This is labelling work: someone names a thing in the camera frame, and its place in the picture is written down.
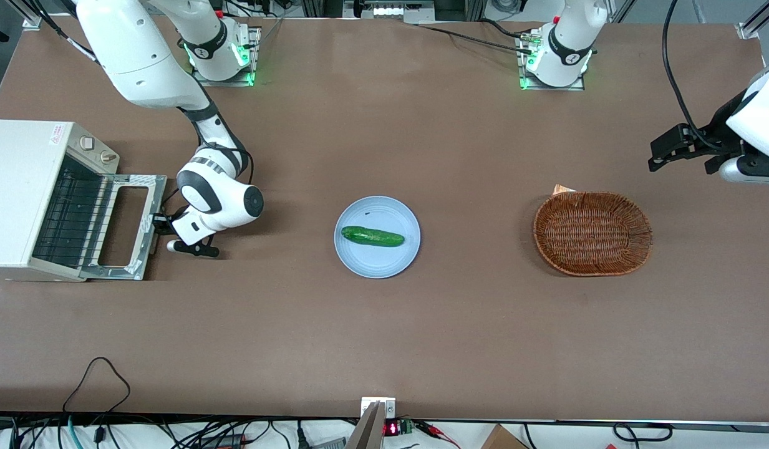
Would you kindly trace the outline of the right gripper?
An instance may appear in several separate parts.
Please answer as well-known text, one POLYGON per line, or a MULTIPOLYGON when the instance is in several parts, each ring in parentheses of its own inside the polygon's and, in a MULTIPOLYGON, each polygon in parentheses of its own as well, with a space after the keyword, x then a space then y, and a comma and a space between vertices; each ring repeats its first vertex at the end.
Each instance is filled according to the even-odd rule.
POLYGON ((214 234, 214 229, 207 225, 199 211, 183 211, 179 215, 171 216, 171 226, 168 224, 168 216, 164 213, 154 213, 151 214, 151 225, 157 229, 158 235, 168 236, 175 233, 187 246, 199 243, 214 234))

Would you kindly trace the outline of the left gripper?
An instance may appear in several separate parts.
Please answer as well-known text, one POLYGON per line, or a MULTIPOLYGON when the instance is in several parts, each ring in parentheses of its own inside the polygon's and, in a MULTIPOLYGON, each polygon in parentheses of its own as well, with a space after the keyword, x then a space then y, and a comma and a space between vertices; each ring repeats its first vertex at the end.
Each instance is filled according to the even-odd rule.
MULTIPOLYGON (((769 157, 769 72, 755 77, 746 89, 721 105, 698 132, 701 145, 712 154, 705 162, 709 175, 743 175, 738 157, 756 153, 769 157)), ((651 142, 649 171, 698 157, 695 140, 687 124, 670 128, 651 142)))

